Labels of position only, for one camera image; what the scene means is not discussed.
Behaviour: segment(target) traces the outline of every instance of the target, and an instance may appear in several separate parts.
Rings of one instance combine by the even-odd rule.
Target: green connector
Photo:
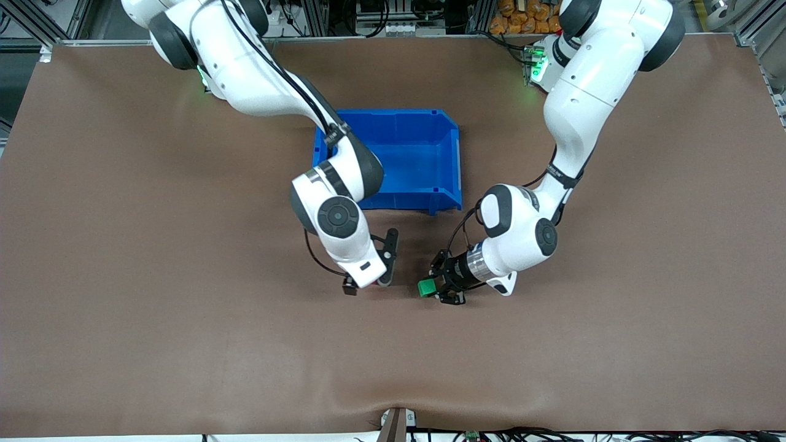
[[[421,294],[421,298],[429,297],[437,293],[437,285],[433,278],[423,279],[417,282],[417,291]]]

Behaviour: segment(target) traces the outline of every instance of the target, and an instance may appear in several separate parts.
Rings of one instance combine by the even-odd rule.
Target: round gray joint cover
[[[330,197],[319,206],[320,228],[335,238],[349,238],[358,229],[358,206],[347,197]]]
[[[543,256],[551,256],[556,249],[556,229],[546,218],[540,218],[535,224],[535,240]]]

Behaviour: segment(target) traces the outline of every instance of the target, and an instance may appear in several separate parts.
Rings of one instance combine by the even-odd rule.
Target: green block
[[[437,293],[437,285],[433,278],[422,279],[417,282],[417,291],[420,292],[421,298],[429,297]]]

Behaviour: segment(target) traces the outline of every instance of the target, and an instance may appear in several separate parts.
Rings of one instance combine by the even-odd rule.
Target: pile of brown objects
[[[560,29],[560,3],[550,5],[540,0],[499,0],[498,14],[491,20],[489,32],[500,34],[549,34]]]

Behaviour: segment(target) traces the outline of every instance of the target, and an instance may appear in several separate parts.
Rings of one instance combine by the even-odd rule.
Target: blue plastic crate
[[[340,110],[339,116],[380,159],[385,178],[379,193],[360,201],[363,209],[461,210],[458,125],[431,109]],[[328,157],[317,129],[313,166]]]

